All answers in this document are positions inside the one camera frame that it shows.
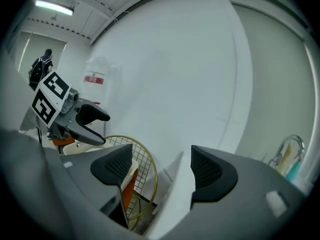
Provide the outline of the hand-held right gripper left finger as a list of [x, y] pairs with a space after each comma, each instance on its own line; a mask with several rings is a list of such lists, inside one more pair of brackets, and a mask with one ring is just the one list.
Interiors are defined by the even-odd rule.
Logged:
[[121, 184], [132, 165], [133, 146], [121, 144], [65, 155], [62, 162], [80, 192], [100, 212], [128, 228]]

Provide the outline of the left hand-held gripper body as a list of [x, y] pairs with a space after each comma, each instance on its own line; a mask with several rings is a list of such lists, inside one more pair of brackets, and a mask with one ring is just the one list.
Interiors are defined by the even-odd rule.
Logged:
[[79, 92], [52, 71], [39, 82], [31, 109], [46, 126], [51, 138], [64, 140], [69, 134], [56, 120], [58, 116], [65, 116], [78, 98]]

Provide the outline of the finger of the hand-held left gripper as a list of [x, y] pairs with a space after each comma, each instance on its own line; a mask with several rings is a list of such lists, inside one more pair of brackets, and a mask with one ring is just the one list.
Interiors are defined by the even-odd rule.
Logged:
[[68, 123], [67, 131], [73, 139], [89, 145], [102, 146], [106, 142], [100, 134], [91, 130], [84, 124], [79, 124], [76, 120]]
[[88, 125], [95, 120], [108, 122], [111, 119], [100, 106], [87, 99], [79, 99], [74, 111], [75, 120], [79, 125]]

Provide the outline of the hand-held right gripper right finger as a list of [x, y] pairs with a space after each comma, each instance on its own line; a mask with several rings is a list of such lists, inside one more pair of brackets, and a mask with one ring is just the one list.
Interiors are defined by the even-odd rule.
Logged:
[[305, 195], [269, 165], [193, 145], [195, 190], [187, 215], [166, 240], [268, 240], [305, 202]]

